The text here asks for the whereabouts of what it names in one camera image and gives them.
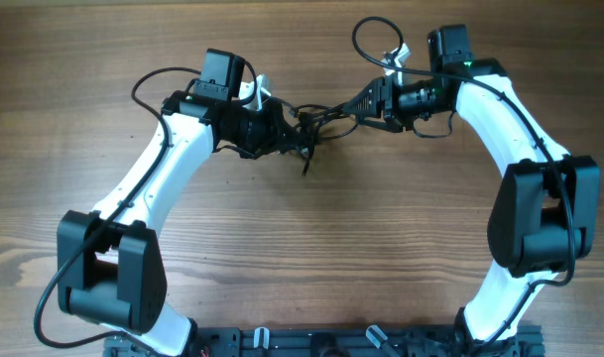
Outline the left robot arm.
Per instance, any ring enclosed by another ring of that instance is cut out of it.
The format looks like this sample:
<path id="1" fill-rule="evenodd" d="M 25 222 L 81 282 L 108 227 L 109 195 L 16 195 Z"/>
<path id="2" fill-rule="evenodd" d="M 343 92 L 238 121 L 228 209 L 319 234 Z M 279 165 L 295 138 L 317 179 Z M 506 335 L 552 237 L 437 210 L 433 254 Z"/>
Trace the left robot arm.
<path id="1" fill-rule="evenodd" d="M 71 210 L 57 231 L 58 269 L 46 287 L 62 312 L 102 325 L 104 337 L 156 356 L 193 356 L 194 320 L 166 300 L 159 236 L 193 174 L 212 154 L 255 160 L 309 151 L 307 124 L 290 125 L 282 101 L 252 65 L 211 49 L 184 90 L 155 111 L 157 131 L 119 184 L 91 211 Z"/>

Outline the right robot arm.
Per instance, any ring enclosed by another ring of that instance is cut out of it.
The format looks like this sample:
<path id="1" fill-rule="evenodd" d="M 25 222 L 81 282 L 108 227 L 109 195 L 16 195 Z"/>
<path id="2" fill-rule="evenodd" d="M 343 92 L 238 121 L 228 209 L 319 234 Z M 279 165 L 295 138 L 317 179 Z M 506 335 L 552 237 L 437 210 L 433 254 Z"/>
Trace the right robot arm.
<path id="1" fill-rule="evenodd" d="M 388 132 L 413 130 L 418 119 L 450 112 L 469 124 L 502 176 L 487 226 L 493 263 L 475 298 L 460 312 L 475 349 L 510 340 L 544 287 L 563 287 L 577 260 L 591 250 L 599 196 L 599 168 L 552 139 L 517 97 L 496 59 L 477 59 L 464 25 L 427 36 L 430 68 L 406 80 L 405 44 L 343 110 L 360 125 Z"/>

